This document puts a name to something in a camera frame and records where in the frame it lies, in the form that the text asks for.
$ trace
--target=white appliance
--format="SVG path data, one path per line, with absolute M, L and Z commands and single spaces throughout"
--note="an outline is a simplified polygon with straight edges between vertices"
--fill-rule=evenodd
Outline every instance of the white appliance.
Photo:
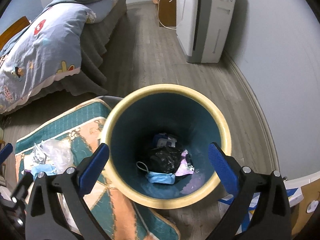
M 217 63 L 236 0 L 177 0 L 177 37 L 189 63 Z

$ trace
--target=red heart print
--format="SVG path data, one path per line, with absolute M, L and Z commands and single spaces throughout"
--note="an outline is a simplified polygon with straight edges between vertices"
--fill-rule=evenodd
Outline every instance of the red heart print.
M 37 27 L 35 28 L 35 31 L 33 32 L 34 35 L 38 34 L 39 31 L 41 31 L 44 23 L 45 23 L 45 20 L 42 20 L 41 22 L 39 22 L 39 24 L 38 24 Z

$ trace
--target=blue duvet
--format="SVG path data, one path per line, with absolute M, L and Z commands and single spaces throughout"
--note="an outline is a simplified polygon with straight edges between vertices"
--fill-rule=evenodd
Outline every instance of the blue duvet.
M 85 4 L 102 0 L 54 0 L 0 52 L 0 114 L 23 105 L 41 88 L 81 66 L 80 35 L 97 15 Z

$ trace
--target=wooden headboard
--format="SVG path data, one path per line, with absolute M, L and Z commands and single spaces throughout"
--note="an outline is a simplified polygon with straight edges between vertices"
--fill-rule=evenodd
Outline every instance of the wooden headboard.
M 0 50 L 14 35 L 27 27 L 29 24 L 30 22 L 28 21 L 28 19 L 23 16 L 14 24 L 12 24 L 8 29 L 6 29 L 4 33 L 0 35 Z

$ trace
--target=wooden floor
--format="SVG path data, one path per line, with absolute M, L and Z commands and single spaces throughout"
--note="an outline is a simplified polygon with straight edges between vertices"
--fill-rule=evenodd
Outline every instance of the wooden floor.
M 106 89 L 112 96 L 125 97 L 141 87 L 156 83 L 174 83 L 193 88 L 222 111 L 232 136 L 232 154 L 241 165 L 257 172 L 270 173 L 272 162 L 260 122 L 247 94 L 222 61 L 217 64 L 188 64 L 174 30 L 160 28 L 152 3 L 128 6 L 128 13 L 117 26 L 107 45 L 100 67 L 108 78 Z M 73 97 L 56 92 L 10 114 L 3 120 L 4 140 L 13 144 L 47 120 L 92 94 Z M 14 187 L 14 157 L 8 160 L 9 184 Z M 219 185 L 209 196 L 192 206 L 159 211 L 169 216 L 181 231 L 181 239 L 202 240 L 219 222 L 217 199 L 224 196 Z

